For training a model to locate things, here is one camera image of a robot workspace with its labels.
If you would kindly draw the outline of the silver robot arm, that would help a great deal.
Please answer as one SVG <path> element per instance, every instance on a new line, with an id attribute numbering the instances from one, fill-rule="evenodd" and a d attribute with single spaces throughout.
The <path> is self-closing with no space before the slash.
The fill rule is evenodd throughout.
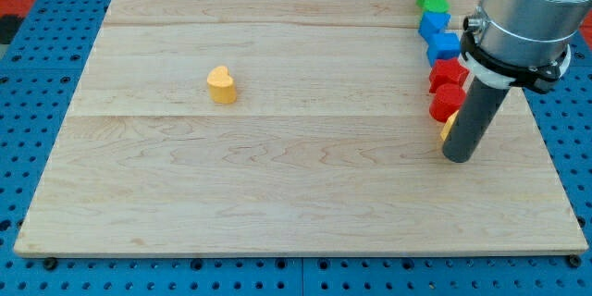
<path id="1" fill-rule="evenodd" d="M 480 0 L 463 28 L 487 55 L 517 67 L 541 67 L 567 47 L 591 0 Z"/>

